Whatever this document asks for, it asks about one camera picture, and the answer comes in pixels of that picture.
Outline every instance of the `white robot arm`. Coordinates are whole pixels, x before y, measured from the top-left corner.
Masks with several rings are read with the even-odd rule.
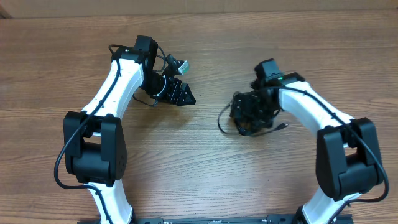
[[[138,36],[134,48],[118,47],[116,53],[112,51],[111,70],[94,99],[80,113],[68,112],[64,119],[67,171],[84,183],[101,214],[101,220],[89,223],[128,224],[134,218],[121,180],[127,162],[121,120],[134,92],[142,88],[156,101],[177,106],[196,102],[188,84],[174,78],[189,69],[187,61],[178,61],[171,55],[158,55],[165,61],[164,67],[166,62],[168,64],[159,75],[153,71],[158,45],[151,37]],[[82,123],[86,123],[84,129],[80,129]],[[74,137],[77,131],[81,133],[79,138]],[[101,144],[84,141],[83,137],[91,136],[100,137]],[[82,188],[59,182],[58,179],[57,183],[66,189]]]
[[[370,120],[354,119],[339,111],[298,73],[284,75],[273,59],[261,62],[255,71],[254,91],[235,93],[231,103],[230,116],[239,133],[256,136],[261,128],[272,126],[277,114],[274,111],[284,110],[298,118],[317,138],[316,174],[320,187],[290,223],[329,223],[336,220],[335,214],[347,201],[352,202],[383,180],[388,189],[376,128]],[[241,123],[249,123],[254,131],[242,131]],[[356,147],[356,154],[345,156],[346,147]]]
[[[309,94],[317,97],[325,106],[327,106],[333,113],[335,113],[347,124],[354,119],[352,116],[339,111],[325,101],[311,88],[308,82],[293,82],[287,84],[286,87],[306,91]],[[341,126],[341,123],[333,119],[330,114],[327,113],[316,101],[309,98],[307,95],[303,95],[302,93],[281,89],[279,90],[279,104],[283,110],[298,118],[298,120],[308,130],[310,130],[315,137],[317,136],[317,132],[319,130],[324,129],[327,126]],[[321,188],[318,188],[312,199],[303,206],[302,213],[307,223],[328,223],[330,217],[341,207],[344,201],[358,198],[360,195],[360,193],[349,194],[342,200],[334,201],[333,198],[325,195]]]

